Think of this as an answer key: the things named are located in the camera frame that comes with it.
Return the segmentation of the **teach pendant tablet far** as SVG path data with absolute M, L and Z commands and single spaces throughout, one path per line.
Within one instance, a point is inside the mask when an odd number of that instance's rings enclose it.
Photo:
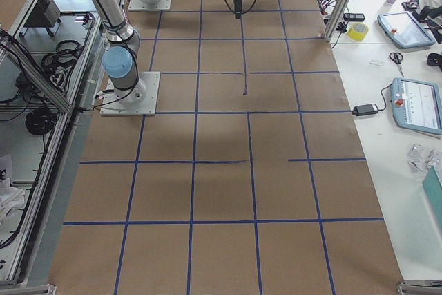
M 387 13 L 377 16 L 379 26 L 399 48 L 432 46 L 434 38 L 410 12 Z

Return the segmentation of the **black power brick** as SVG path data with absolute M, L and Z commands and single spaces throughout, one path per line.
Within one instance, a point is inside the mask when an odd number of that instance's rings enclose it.
M 379 108 L 376 104 L 362 104 L 357 105 L 352 109 L 353 116 L 366 116 L 375 115 L 379 112 Z

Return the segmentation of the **teach pendant tablet near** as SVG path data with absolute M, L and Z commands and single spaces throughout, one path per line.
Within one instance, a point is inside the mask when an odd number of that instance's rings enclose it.
M 441 135 L 441 96 L 436 84 L 397 77 L 390 90 L 392 114 L 399 127 Z

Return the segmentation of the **teach pendant tablet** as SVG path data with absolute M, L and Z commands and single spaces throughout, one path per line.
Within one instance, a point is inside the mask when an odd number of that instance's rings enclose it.
M 399 48 L 432 46 L 434 38 L 410 12 L 387 13 L 377 16 L 379 26 Z
M 441 96 L 436 84 L 397 77 L 390 90 L 392 114 L 399 127 L 441 135 Z

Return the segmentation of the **black handled scissors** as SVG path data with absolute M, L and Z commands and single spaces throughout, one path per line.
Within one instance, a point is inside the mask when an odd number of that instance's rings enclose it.
M 400 52 L 391 52 L 389 54 L 389 59 L 396 64 L 401 77 L 404 77 L 403 69 L 402 69 L 402 65 L 401 65 L 402 61 L 403 61 L 403 54 Z

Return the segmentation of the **yellow tape roll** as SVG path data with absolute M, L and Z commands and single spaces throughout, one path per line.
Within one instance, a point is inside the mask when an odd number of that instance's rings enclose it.
M 354 41 L 362 41 L 367 36 L 369 27 L 363 23 L 353 23 L 348 30 L 348 37 Z

